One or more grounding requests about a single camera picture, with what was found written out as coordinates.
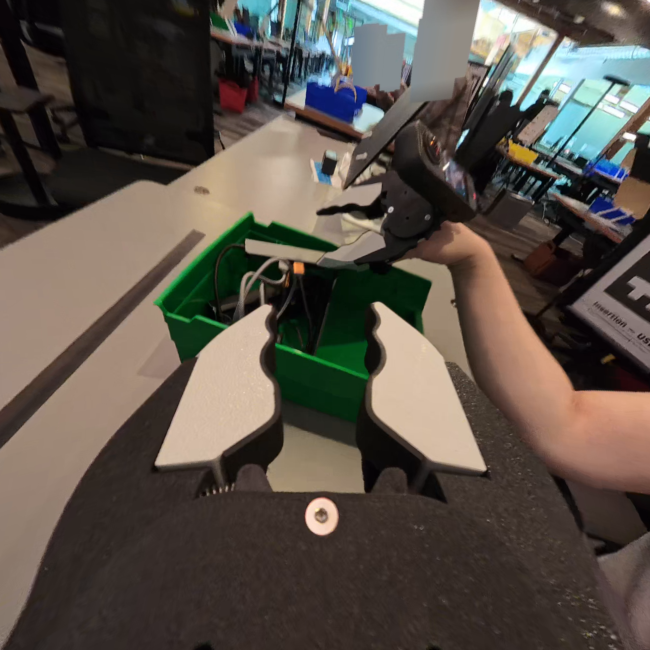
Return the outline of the green plastic bin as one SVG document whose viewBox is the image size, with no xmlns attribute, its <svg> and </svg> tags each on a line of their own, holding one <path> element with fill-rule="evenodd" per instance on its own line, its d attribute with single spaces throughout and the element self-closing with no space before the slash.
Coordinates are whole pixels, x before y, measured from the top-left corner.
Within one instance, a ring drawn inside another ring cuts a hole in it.
<svg viewBox="0 0 650 650">
<path fill-rule="evenodd" d="M 232 323 L 242 277 L 265 261 L 242 249 L 246 239 L 321 252 L 335 248 L 287 225 L 264 225 L 253 213 L 244 214 L 155 301 L 182 362 L 197 356 Z M 423 333 L 430 288 L 430 280 L 401 269 L 377 274 L 308 266 L 278 324 L 276 377 L 283 398 L 353 422 L 368 379 L 368 305 L 385 304 Z"/>
</svg>

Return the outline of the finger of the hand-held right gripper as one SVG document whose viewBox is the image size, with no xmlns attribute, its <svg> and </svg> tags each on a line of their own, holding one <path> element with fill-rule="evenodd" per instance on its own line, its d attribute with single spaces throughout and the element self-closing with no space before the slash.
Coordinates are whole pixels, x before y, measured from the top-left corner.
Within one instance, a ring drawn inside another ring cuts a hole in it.
<svg viewBox="0 0 650 650">
<path fill-rule="evenodd" d="M 316 266 L 329 270 L 359 270 L 386 264 L 386 241 L 380 233 L 363 233 L 354 241 L 325 253 Z"/>
<path fill-rule="evenodd" d="M 318 216 L 361 214 L 363 218 L 383 218 L 385 207 L 382 203 L 381 183 L 353 185 L 329 200 L 316 211 Z"/>
</svg>

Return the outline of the blue storage crate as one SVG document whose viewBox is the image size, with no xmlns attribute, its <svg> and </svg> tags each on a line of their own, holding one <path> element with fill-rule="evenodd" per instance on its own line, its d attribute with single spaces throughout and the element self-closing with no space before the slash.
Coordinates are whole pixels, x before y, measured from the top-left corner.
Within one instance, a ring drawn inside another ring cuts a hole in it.
<svg viewBox="0 0 650 650">
<path fill-rule="evenodd" d="M 613 204 L 613 199 L 604 196 L 597 196 L 589 205 L 589 210 L 605 220 L 609 220 L 618 227 L 631 225 L 635 219 L 630 213 L 617 208 Z"/>
<path fill-rule="evenodd" d="M 305 106 L 351 124 L 367 101 L 367 90 L 350 83 L 324 85 L 308 82 Z"/>
</svg>

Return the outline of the white printed sign board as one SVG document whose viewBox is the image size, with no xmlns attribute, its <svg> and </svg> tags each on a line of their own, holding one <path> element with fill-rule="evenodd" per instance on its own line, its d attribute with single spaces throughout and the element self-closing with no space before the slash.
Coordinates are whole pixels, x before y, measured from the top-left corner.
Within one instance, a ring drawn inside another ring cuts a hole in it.
<svg viewBox="0 0 650 650">
<path fill-rule="evenodd" d="M 649 237 L 591 282 L 567 311 L 648 374 Z"/>
</svg>

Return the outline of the person's right forearm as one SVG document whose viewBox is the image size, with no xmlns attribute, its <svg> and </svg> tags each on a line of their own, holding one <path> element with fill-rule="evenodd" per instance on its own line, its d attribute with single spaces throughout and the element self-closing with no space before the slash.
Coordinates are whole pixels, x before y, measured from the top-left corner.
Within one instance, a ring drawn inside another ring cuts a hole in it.
<svg viewBox="0 0 650 650">
<path fill-rule="evenodd" d="M 561 478 L 649 494 L 649 393 L 577 391 L 526 320 L 492 249 L 451 266 L 476 383 Z"/>
</svg>

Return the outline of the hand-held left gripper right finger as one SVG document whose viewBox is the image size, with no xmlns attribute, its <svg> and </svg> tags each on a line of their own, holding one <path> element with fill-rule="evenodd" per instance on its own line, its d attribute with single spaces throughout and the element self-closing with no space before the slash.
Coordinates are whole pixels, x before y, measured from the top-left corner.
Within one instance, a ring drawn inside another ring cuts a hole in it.
<svg viewBox="0 0 650 650">
<path fill-rule="evenodd" d="M 411 492 L 432 492 L 436 473 L 488 477 L 442 354 L 381 302 L 365 317 L 369 373 L 357 416 L 357 448 L 369 492 L 400 469 Z"/>
</svg>

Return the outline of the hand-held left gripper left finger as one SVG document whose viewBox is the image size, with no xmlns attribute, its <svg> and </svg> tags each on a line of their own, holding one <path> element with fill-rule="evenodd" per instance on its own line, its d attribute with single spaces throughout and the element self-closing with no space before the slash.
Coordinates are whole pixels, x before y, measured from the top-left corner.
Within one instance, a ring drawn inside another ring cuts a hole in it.
<svg viewBox="0 0 650 650">
<path fill-rule="evenodd" d="M 229 487 L 246 465 L 267 470 L 283 448 L 276 335 L 276 310 L 265 304 L 198 354 L 155 459 L 158 471 L 207 469 L 218 487 Z"/>
</svg>

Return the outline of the person's right hand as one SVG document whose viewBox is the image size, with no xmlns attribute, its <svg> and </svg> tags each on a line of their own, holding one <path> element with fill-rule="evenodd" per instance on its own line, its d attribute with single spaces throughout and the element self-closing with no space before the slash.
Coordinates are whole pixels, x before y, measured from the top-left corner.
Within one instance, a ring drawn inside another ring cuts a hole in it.
<svg viewBox="0 0 650 650">
<path fill-rule="evenodd" d="M 421 240 L 408 257 L 467 270 L 493 260 L 491 246 L 463 223 L 445 221 L 428 239 Z"/>
</svg>

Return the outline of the person's grey shirt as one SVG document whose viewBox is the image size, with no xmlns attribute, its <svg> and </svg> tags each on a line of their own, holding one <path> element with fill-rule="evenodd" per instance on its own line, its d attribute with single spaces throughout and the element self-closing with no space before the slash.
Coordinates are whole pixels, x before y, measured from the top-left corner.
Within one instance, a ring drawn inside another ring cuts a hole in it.
<svg viewBox="0 0 650 650">
<path fill-rule="evenodd" d="M 606 607 L 626 649 L 649 648 L 649 533 L 597 558 Z"/>
</svg>

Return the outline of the black room divider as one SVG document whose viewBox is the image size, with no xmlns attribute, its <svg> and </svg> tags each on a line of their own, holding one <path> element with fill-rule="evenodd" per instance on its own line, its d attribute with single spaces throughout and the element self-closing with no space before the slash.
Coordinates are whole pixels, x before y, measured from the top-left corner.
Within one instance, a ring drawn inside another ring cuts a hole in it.
<svg viewBox="0 0 650 650">
<path fill-rule="evenodd" d="M 60 1 L 86 145 L 199 165 L 215 154 L 209 1 Z"/>
</svg>

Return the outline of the dark flat panel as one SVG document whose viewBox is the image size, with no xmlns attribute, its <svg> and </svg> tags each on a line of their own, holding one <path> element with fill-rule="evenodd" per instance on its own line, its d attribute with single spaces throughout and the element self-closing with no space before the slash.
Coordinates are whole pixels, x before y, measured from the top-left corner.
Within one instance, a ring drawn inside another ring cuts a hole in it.
<svg viewBox="0 0 650 650">
<path fill-rule="evenodd" d="M 427 101 L 412 102 L 407 93 L 403 94 L 374 127 L 370 136 L 362 139 L 353 150 L 342 189 L 350 187 L 427 104 Z"/>
</svg>

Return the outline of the red storage crate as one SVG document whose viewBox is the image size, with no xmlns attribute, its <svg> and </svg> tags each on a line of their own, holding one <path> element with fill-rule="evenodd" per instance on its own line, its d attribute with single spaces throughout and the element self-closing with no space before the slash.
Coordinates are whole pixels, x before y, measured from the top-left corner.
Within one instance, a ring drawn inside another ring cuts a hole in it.
<svg viewBox="0 0 650 650">
<path fill-rule="evenodd" d="M 259 99 L 259 79 L 254 77 L 243 87 L 232 80 L 218 79 L 219 103 L 222 110 L 238 115 L 243 114 L 248 105 Z"/>
</svg>

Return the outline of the dark grey usb hub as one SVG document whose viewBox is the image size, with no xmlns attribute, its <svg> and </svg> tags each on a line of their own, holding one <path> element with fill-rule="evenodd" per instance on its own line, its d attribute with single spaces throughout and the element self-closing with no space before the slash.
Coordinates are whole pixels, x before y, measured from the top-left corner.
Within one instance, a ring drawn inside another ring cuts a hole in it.
<svg viewBox="0 0 650 650">
<path fill-rule="evenodd" d="M 250 256 L 267 258 L 280 258 L 292 262 L 305 264 L 319 264 L 326 253 L 319 250 L 300 248 L 286 244 L 278 244 L 261 240 L 246 239 L 244 242 L 245 252 Z"/>
</svg>

